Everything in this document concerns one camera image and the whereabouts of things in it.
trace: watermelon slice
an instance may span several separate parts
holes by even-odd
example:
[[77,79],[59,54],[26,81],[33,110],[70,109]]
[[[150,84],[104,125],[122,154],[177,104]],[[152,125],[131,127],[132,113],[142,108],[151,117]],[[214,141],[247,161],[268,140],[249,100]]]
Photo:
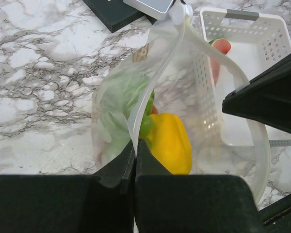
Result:
[[[224,55],[226,55],[231,49],[231,44],[225,39],[214,39],[210,41],[209,44],[215,47]],[[219,73],[220,73],[220,63],[218,63],[214,59],[211,59],[211,68],[212,68],[214,85],[216,85],[218,82]]]

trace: yellow bell pepper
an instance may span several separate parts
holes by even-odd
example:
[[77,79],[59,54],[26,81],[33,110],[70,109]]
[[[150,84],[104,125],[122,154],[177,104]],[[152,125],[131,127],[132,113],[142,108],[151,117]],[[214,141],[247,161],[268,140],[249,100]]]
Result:
[[181,119],[170,113],[149,116],[154,126],[146,141],[153,156],[172,174],[189,174],[192,147]]

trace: white marble table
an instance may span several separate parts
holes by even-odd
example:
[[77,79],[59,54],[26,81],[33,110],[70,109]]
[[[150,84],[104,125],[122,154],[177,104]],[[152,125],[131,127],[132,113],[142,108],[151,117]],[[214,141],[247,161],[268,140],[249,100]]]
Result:
[[[291,36],[291,0],[188,2],[277,14]],[[93,173],[91,94],[149,27],[111,34],[82,0],[0,0],[0,174]],[[291,147],[272,154],[260,208],[291,193]]]

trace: marble surface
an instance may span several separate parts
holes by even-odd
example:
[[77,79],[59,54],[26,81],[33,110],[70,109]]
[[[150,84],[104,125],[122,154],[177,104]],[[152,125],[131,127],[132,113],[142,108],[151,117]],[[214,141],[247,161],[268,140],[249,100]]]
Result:
[[[188,0],[280,15],[291,0]],[[143,17],[111,34],[81,0],[0,0],[0,174],[91,174],[91,95],[146,43]],[[291,147],[272,148],[263,208],[291,193]]]

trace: translucent bag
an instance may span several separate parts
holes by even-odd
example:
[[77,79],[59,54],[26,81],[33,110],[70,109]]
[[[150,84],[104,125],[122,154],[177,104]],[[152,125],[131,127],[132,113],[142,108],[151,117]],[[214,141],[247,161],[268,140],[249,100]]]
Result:
[[221,140],[211,62],[233,77],[235,90],[249,84],[242,70],[207,43],[191,25],[192,9],[176,2],[170,17],[151,28],[147,44],[122,61],[93,94],[92,137],[97,162],[104,166],[132,140],[135,153],[141,121],[154,90],[160,113],[181,118],[192,145],[191,173],[242,176],[256,201],[265,189],[270,148],[265,126],[248,120],[254,147],[235,156]]

